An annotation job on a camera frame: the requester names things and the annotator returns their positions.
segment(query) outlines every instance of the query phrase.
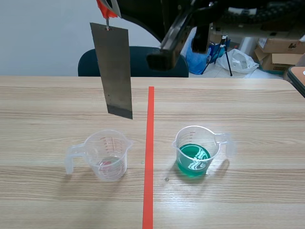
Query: red tape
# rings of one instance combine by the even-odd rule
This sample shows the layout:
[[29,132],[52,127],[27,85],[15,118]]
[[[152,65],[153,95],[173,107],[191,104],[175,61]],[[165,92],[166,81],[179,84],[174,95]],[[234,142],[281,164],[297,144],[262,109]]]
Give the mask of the red tape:
[[142,229],[153,229],[154,87],[148,88]]

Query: cup handle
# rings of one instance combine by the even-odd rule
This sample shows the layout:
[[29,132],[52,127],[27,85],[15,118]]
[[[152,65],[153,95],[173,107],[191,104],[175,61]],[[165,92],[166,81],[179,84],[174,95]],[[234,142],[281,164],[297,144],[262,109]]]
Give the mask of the cup handle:
[[71,146],[68,148],[65,157],[66,173],[71,174],[73,172],[73,158],[77,156],[84,156],[84,144]]
[[227,158],[232,158],[235,154],[235,145],[231,141],[230,134],[215,134],[215,140],[219,145],[224,144],[226,146],[225,155]]

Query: chair backrest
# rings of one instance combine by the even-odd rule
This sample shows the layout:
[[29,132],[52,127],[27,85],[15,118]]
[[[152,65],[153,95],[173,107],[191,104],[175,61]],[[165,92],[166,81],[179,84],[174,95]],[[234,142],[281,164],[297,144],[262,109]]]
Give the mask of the chair backrest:
[[[158,48],[130,46],[130,70],[132,77],[189,77],[187,63],[180,55],[176,66],[165,72],[152,70],[146,56],[158,52]],[[87,51],[78,63],[78,76],[100,76],[95,49]]]

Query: metal plate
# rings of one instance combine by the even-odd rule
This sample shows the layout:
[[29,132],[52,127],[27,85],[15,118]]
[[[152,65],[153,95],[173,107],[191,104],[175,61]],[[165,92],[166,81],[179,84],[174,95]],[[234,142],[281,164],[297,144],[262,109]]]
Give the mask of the metal plate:
[[90,23],[108,113],[132,119],[128,30]]

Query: plastic measuring cup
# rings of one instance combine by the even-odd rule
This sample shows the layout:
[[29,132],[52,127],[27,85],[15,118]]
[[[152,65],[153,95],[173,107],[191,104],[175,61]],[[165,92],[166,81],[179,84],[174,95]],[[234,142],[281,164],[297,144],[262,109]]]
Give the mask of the plastic measuring cup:
[[229,134],[215,134],[213,131],[197,125],[181,129],[173,147],[177,152],[177,164],[181,171],[189,176],[206,173],[210,163],[222,146],[226,146],[226,156],[234,153],[234,144]]
[[107,181],[115,181],[127,169],[127,151],[132,142],[114,130],[102,130],[80,145],[67,150],[65,166],[67,174],[73,172],[73,158],[81,156],[91,166],[95,174]]

